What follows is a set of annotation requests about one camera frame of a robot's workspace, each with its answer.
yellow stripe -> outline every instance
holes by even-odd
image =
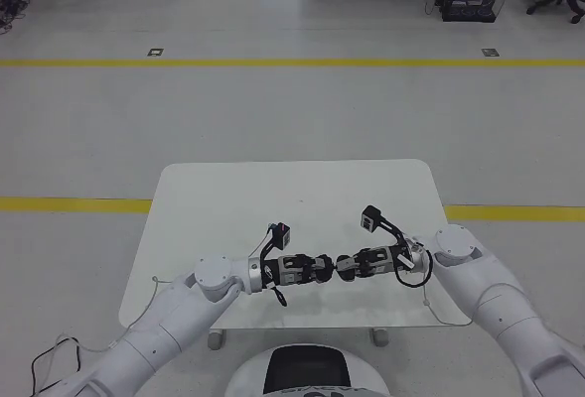
[[[7,198],[0,211],[148,213],[151,200],[134,198]],[[449,220],[585,222],[585,206],[446,205]]]
[[[446,205],[449,220],[585,222],[585,206]]]
[[[0,67],[585,67],[585,60],[0,60]]]
[[[149,199],[0,198],[0,211],[148,213]]]

white table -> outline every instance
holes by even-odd
[[[447,220],[428,166],[418,160],[176,164],[167,167],[153,199],[120,307],[126,326],[153,292],[151,277],[172,280],[200,257],[246,257],[268,223],[291,227],[285,254],[328,254],[333,259],[364,247],[393,243],[378,229],[360,227],[368,204],[403,231],[432,235]],[[284,253],[276,249],[269,257]],[[421,274],[405,276],[410,282]],[[401,286],[393,274],[345,283],[335,272],[326,284],[282,287],[241,295],[216,329],[384,328],[439,326],[422,305],[421,289]],[[441,319],[467,318],[432,278],[427,293]]]

table leg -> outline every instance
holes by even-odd
[[[389,332],[387,329],[371,329],[371,341],[377,347],[385,347],[389,344]]]
[[[225,330],[210,330],[209,331],[209,349],[219,350],[223,346],[225,340]]]

gray floor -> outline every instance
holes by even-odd
[[[493,25],[443,24],[411,0],[38,1],[0,58],[585,59],[585,18],[509,1]],[[585,68],[0,68],[0,196],[151,198],[171,163],[419,158],[444,203],[585,205]],[[61,331],[101,346],[145,216],[0,212],[0,396]],[[538,311],[585,342],[585,224],[466,222]],[[198,341],[142,396],[220,396],[259,351],[324,342],[372,363],[397,396],[513,396],[482,331],[234,331]],[[64,350],[58,377],[73,370]],[[94,359],[85,356],[87,362]]]

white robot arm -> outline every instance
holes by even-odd
[[[391,272],[411,288],[420,287],[435,274],[465,315],[488,332],[511,359],[524,397],[585,397],[585,353],[545,327],[512,272],[470,231],[449,225],[433,237],[408,237],[371,206],[363,213],[362,227],[371,232],[380,227],[397,241],[366,248],[352,257],[340,256],[336,263],[327,255],[266,259],[273,247],[282,250],[289,241],[289,228],[279,223],[270,227],[272,239],[259,258],[202,260],[195,273],[178,277],[163,290],[101,360],[62,380],[47,396],[132,396],[160,367],[205,333],[241,291],[252,294],[272,289],[285,306],[277,286],[327,282],[336,270],[345,281]],[[426,272],[426,277],[411,285],[400,278],[403,271]],[[196,284],[200,291],[194,289]],[[360,395],[357,390],[340,392]]]
[[[549,330],[521,285],[466,228],[449,225],[427,245],[453,301],[514,364],[524,397],[585,396],[585,353]]]

